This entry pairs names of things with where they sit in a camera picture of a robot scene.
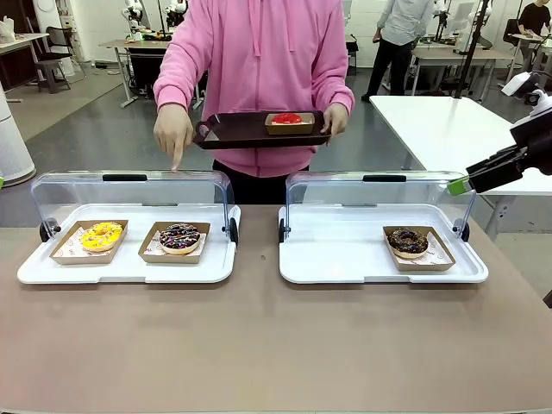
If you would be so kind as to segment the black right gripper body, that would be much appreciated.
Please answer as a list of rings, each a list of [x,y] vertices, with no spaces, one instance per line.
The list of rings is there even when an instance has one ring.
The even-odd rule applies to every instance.
[[[551,113],[525,117],[511,127],[511,135],[523,152],[518,161],[521,170],[536,168],[543,175],[550,175]]]

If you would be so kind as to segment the person's right hand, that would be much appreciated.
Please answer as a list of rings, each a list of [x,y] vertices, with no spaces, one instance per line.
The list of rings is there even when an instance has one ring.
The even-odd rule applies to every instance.
[[[175,103],[161,106],[154,124],[154,137],[169,156],[172,170],[178,170],[184,151],[193,140],[193,126],[186,109]]]

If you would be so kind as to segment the person's left hand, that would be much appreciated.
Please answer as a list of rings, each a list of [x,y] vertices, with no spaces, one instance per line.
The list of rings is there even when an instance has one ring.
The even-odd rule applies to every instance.
[[[341,103],[332,103],[323,113],[323,135],[334,137],[341,134],[347,126],[349,113]]]

